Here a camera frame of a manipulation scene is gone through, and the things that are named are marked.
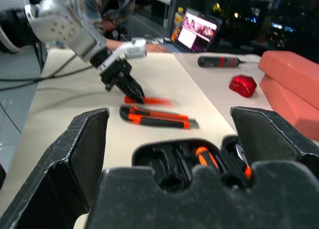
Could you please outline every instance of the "laptop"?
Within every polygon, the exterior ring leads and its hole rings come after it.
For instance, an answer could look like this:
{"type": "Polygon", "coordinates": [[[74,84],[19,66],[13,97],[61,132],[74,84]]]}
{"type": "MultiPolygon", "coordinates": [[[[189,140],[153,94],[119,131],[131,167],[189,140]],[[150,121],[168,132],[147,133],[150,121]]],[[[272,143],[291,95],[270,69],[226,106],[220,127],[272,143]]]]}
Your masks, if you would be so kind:
{"type": "Polygon", "coordinates": [[[188,8],[172,45],[181,52],[208,52],[222,22],[221,19],[188,8]]]}

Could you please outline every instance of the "white table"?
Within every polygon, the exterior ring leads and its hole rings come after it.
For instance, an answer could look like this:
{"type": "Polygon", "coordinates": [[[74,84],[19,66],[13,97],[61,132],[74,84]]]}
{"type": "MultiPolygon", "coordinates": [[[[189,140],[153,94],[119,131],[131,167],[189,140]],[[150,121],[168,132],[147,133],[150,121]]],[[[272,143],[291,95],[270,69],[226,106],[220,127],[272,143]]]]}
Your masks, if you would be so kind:
{"type": "MultiPolygon", "coordinates": [[[[72,55],[73,53],[69,50],[52,49],[48,55],[44,74],[53,72],[72,55]]],[[[185,56],[187,60],[193,58],[197,62],[197,57],[185,56]]],[[[41,83],[22,131],[17,153],[0,191],[0,215],[13,200],[46,148],[67,128],[73,117],[83,112],[104,107],[110,110],[104,158],[104,168],[108,168],[130,166],[133,151],[145,143],[170,139],[203,138],[220,147],[224,136],[235,134],[234,129],[230,126],[229,118],[227,118],[230,106],[249,107],[253,104],[255,107],[270,109],[260,89],[257,89],[257,95],[251,100],[247,100],[228,89],[232,75],[239,72],[245,74],[249,70],[251,76],[260,80],[263,73],[258,70],[256,64],[247,65],[249,68],[237,71],[228,69],[224,71],[227,72],[227,76],[225,76],[221,72],[212,73],[212,71],[196,69],[192,61],[188,61],[188,64],[192,65],[192,69],[189,69],[180,57],[172,54],[150,53],[146,59],[131,60],[132,76],[143,87],[146,96],[177,100],[178,103],[173,107],[160,109],[184,113],[195,118],[200,125],[199,129],[151,128],[123,121],[119,116],[119,106],[124,102],[123,93],[117,88],[114,88],[111,93],[107,93],[104,84],[100,81],[100,76],[94,70],[41,83]],[[208,74],[202,76],[204,78],[198,78],[198,75],[193,75],[194,72],[190,72],[190,70],[195,70],[195,74],[196,72],[208,74]],[[207,86],[204,89],[203,85],[209,83],[210,80],[218,83],[218,87],[211,84],[210,89],[207,89],[207,86]],[[230,102],[229,105],[220,103],[218,98],[212,98],[207,91],[225,99],[222,100],[223,102],[227,99],[236,99],[236,103],[230,102]]],[[[64,72],[74,71],[84,66],[87,65],[80,59],[76,59],[64,72]]],[[[75,228],[83,228],[85,218],[85,216],[81,217],[75,228]]]]}

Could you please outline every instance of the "foam pad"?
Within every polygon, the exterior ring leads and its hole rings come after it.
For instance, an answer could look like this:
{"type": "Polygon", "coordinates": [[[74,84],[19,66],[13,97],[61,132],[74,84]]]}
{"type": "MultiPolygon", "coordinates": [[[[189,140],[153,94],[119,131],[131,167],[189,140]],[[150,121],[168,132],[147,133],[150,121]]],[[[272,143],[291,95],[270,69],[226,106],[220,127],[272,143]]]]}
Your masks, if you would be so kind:
{"type": "Polygon", "coordinates": [[[265,75],[260,83],[273,110],[306,137],[319,140],[319,110],[265,75]]]}
{"type": "Polygon", "coordinates": [[[267,75],[319,109],[319,65],[288,51],[265,52],[258,66],[267,75]]]}

